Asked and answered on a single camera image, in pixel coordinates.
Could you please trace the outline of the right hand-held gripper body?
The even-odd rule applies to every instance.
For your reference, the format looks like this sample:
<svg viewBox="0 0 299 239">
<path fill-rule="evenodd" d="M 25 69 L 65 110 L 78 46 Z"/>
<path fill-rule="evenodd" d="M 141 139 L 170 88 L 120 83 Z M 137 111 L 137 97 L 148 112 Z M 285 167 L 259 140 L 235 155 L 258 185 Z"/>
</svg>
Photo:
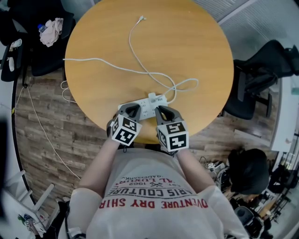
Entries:
<svg viewBox="0 0 299 239">
<path fill-rule="evenodd" d="M 158 106 L 155 109 L 157 120 L 157 136 L 168 152 L 177 152 L 189 148 L 189 132 L 187 124 L 179 111 Z"/>
</svg>

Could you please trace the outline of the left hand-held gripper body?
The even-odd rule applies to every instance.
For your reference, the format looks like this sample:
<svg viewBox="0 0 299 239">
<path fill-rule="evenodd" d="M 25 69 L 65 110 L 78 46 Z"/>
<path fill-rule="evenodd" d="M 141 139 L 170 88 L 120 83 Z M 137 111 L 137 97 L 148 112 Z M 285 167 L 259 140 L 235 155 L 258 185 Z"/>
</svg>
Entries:
<svg viewBox="0 0 299 239">
<path fill-rule="evenodd" d="M 107 123 L 107 136 L 122 145 L 130 146 L 142 128 L 140 116 L 141 107 L 139 104 L 122 105 Z"/>
</svg>

